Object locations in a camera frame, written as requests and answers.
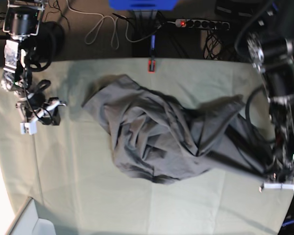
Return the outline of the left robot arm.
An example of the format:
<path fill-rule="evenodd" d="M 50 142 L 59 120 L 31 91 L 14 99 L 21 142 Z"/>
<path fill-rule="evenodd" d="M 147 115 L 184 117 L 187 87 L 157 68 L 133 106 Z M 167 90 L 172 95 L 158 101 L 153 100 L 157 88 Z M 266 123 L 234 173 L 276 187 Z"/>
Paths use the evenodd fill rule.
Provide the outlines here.
<path fill-rule="evenodd" d="M 294 0 L 266 0 L 236 37 L 235 51 L 263 79 L 274 126 L 267 182 L 294 185 Z"/>

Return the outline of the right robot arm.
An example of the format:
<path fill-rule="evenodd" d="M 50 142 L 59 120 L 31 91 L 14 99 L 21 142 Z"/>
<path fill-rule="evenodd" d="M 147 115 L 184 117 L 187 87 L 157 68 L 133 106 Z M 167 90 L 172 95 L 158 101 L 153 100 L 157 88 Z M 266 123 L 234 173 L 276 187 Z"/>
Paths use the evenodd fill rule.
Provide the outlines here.
<path fill-rule="evenodd" d="M 25 130 L 36 122 L 59 125 L 58 108 L 64 105 L 57 97 L 46 98 L 44 91 L 51 85 L 49 80 L 33 82 L 33 74 L 51 65 L 65 40 L 60 24 L 43 21 L 45 8 L 44 0 L 10 0 L 3 23 L 8 39 L 1 86 L 18 98 L 16 108 Z"/>

